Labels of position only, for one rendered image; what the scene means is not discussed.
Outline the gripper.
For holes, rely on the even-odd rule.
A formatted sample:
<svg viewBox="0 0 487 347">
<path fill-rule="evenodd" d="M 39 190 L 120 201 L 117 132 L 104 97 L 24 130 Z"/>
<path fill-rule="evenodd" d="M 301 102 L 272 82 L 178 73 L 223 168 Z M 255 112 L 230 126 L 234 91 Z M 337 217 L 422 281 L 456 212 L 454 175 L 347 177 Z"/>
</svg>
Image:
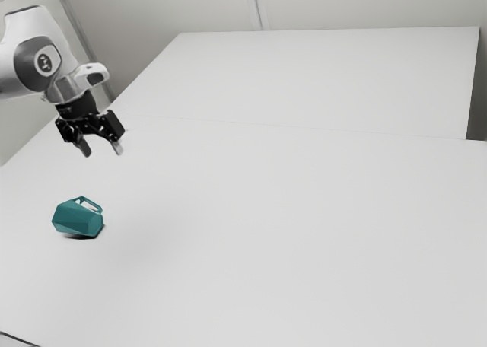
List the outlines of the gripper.
<svg viewBox="0 0 487 347">
<path fill-rule="evenodd" d="M 100 113 L 96 101 L 90 91 L 69 103 L 57 104 L 56 110 L 59 117 L 55 120 L 57 129 L 64 142 L 72 143 L 81 153 L 89 158 L 91 148 L 84 138 L 79 120 L 86 119 L 88 134 L 97 135 L 107 140 L 117 155 L 123 154 L 120 139 L 124 135 L 125 128 L 112 110 Z"/>
</svg>

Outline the teal faceted mug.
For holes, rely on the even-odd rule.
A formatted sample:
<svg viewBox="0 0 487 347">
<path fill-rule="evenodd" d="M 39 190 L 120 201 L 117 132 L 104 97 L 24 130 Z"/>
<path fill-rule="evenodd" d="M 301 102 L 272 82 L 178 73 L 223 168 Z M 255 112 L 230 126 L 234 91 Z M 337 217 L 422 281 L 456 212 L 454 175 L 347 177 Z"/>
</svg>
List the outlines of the teal faceted mug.
<svg viewBox="0 0 487 347">
<path fill-rule="evenodd" d="M 103 228 L 103 208 L 78 196 L 58 204 L 51 222 L 60 233 L 95 238 Z"/>
</svg>

